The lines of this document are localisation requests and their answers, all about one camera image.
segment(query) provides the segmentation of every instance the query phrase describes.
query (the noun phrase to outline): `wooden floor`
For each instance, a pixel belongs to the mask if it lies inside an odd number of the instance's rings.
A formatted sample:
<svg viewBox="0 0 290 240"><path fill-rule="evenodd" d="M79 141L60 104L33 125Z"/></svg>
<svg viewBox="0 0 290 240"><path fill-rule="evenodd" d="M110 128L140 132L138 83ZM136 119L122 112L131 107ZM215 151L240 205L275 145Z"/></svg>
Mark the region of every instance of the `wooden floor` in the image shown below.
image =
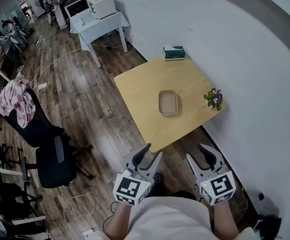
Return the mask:
<svg viewBox="0 0 290 240"><path fill-rule="evenodd" d="M56 31L57 28L49 26L45 17L43 22L35 27L28 48L24 52L27 57L22 71L25 78L33 79L55 59L81 47L78 36L71 34L69 27ZM37 46L39 50L34 50L37 38L50 39L40 43ZM112 36L99 38L93 44L121 45L116 32L113 32ZM80 168L88 174L93 174L95 176L93 180L78 174L69 187L46 189L40 186L37 171L31 171L33 177L30 188L36 195L43 196L43 200L38 203L38 211L47 215L49 230L58 240L67 237L63 207L68 221L69 239L84 239L83 235L74 229L73 219L91 212L94 206L87 197L79 197L65 204L66 200L77 195L89 195L96 205L92 215L82 216L75 221L78 230L83 232L92 227L97 230L102 228L104 220L112 214L110 205L114 201L113 181L117 173L121 172L124 157L144 144L113 80L115 76L144 63L130 45L127 48L128 53L124 53L122 48L107 50L105 47L95 46L95 52L102 64L101 68L96 67L86 51L79 50L65 56L41 76L40 84L47 83L47 88L40 92L35 89L46 116L53 125L65 129L72 145L82 148L91 144L94 147L91 152L86 152L79 158ZM50 51L50 55L39 69L39 65L47 57L46 53L39 52L46 50ZM38 74L34 78L34 85L39 81L39 76ZM23 148L28 162L34 163L35 149L31 148L4 120L2 128L0 143L13 146L8 156L17 159L17 147L20 147ZM195 177L185 157L186 152L191 152L203 165L203 156L197 149L199 143L211 145L200 128L163 149L164 161L160 170L171 192L186 190L198 196ZM5 177L4 180L23 186L17 176ZM242 193L237 191L235 198L230 201L234 219L236 222L240 220L240 224L246 217L245 214L241 219L246 207L246 202L242 200Z"/></svg>

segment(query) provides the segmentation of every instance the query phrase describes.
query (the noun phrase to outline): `fan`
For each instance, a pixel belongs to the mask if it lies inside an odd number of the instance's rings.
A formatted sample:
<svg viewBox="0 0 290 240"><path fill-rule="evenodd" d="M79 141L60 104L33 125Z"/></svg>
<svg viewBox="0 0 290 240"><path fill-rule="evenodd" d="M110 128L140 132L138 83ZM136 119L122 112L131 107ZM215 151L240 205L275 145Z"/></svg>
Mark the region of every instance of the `fan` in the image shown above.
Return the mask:
<svg viewBox="0 0 290 240"><path fill-rule="evenodd" d="M43 3L44 0L35 0L34 4L37 6L37 7L42 7L45 11L46 11L46 8L44 6L44 3Z"/></svg>

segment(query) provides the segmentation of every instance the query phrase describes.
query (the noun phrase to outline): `wooden tray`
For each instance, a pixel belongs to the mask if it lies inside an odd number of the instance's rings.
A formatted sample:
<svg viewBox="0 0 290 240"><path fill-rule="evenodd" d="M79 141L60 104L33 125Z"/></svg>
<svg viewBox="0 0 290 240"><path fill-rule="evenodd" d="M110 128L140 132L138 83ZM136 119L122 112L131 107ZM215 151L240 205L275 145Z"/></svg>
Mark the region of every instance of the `wooden tray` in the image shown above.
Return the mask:
<svg viewBox="0 0 290 240"><path fill-rule="evenodd" d="M179 102L175 91L162 90L159 92L158 110L164 117L176 116L179 113Z"/></svg>

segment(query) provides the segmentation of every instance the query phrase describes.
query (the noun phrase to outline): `tissue box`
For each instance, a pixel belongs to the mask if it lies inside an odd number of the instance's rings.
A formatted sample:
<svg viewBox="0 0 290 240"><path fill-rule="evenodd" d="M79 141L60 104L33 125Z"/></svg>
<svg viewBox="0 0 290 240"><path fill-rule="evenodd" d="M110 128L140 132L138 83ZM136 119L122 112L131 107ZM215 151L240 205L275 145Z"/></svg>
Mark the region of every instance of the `tissue box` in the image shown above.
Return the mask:
<svg viewBox="0 0 290 240"><path fill-rule="evenodd" d="M165 61L184 60L185 51L183 46L165 46L163 48Z"/></svg>

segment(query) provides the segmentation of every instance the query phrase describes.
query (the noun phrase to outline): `microwave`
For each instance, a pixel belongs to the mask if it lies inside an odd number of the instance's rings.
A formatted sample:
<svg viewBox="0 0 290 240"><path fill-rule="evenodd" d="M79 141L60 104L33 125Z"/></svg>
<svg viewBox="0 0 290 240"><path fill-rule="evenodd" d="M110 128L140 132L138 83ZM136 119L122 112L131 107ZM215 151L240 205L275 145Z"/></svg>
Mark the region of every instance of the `microwave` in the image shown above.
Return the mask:
<svg viewBox="0 0 290 240"><path fill-rule="evenodd" d="M116 13L114 0L86 0L97 19Z"/></svg>

